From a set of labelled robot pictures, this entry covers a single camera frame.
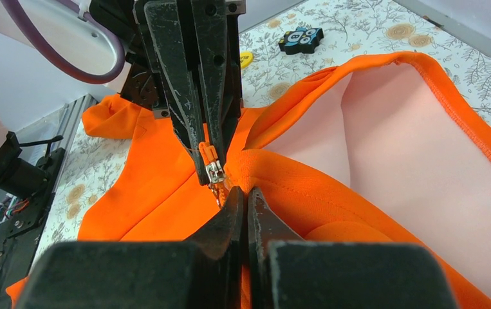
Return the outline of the orange zip jacket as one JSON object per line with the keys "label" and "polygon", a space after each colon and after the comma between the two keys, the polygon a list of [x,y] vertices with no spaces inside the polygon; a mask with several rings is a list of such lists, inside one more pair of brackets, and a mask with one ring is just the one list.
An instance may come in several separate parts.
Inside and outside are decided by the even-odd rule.
{"label": "orange zip jacket", "polygon": [[77,241],[183,241],[239,187],[239,308],[252,308],[248,195],[258,187],[306,241],[417,245],[438,262],[456,308],[491,308],[491,127],[428,55],[355,57],[244,109],[215,191],[199,184],[169,119],[113,96],[82,121],[88,135],[131,148]]}

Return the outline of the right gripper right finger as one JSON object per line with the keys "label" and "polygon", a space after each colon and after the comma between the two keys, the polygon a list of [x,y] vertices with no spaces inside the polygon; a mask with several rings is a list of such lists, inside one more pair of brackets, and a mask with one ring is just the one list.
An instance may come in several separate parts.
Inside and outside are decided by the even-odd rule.
{"label": "right gripper right finger", "polygon": [[435,258],[406,243],[306,241],[254,187],[248,195],[252,308],[456,308]]}

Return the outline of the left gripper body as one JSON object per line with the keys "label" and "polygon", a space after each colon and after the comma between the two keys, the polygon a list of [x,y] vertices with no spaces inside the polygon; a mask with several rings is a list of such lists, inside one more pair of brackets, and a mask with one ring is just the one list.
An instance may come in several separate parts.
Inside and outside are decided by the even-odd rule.
{"label": "left gripper body", "polygon": [[[165,80],[147,25],[144,6],[149,1],[92,1],[89,6],[94,20],[114,33],[125,46],[125,62],[130,65],[121,96],[145,109],[156,118],[169,117],[169,88]],[[199,89],[199,56],[191,1],[177,1],[183,27],[188,69]],[[245,13],[244,1],[224,1],[227,18],[226,78],[221,116],[233,116],[243,105],[239,67],[238,18]]]}

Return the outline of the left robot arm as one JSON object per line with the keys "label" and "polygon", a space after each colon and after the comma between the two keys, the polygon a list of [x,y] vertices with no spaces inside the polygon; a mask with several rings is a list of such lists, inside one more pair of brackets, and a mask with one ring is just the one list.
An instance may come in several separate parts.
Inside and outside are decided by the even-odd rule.
{"label": "left robot arm", "polygon": [[244,1],[0,1],[0,34],[63,73],[168,118],[215,191],[243,105]]}

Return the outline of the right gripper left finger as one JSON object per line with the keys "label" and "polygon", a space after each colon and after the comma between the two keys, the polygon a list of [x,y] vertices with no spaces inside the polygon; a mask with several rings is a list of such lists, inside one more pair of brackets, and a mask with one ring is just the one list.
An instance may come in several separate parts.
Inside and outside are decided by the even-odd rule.
{"label": "right gripper left finger", "polygon": [[18,308],[239,308],[244,194],[183,241],[62,242],[33,268]]}

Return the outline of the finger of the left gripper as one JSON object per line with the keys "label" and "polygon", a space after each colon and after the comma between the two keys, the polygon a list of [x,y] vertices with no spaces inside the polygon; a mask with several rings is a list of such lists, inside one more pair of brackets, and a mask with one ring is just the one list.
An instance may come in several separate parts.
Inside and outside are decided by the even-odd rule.
{"label": "finger of the left gripper", "polygon": [[202,108],[194,108],[192,146],[205,140],[202,120],[207,121],[208,137],[225,163],[221,110],[226,78],[227,18],[224,1],[191,1],[199,56],[199,89]]}
{"label": "finger of the left gripper", "polygon": [[208,184],[199,143],[205,140],[197,89],[188,69],[177,1],[149,1],[145,17],[160,68],[169,88],[174,132],[194,163],[198,182]]}

